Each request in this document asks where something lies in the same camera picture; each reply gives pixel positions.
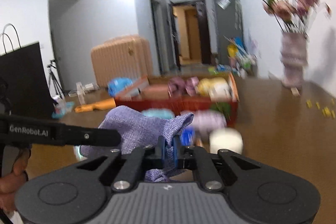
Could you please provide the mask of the left hand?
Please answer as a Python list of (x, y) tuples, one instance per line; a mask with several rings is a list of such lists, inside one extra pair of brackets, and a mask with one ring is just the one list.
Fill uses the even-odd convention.
[(29, 158), (30, 150), (23, 149), (13, 165), (13, 171), (1, 178), (1, 209), (7, 213), (16, 210), (14, 197), (16, 191), (27, 181)]

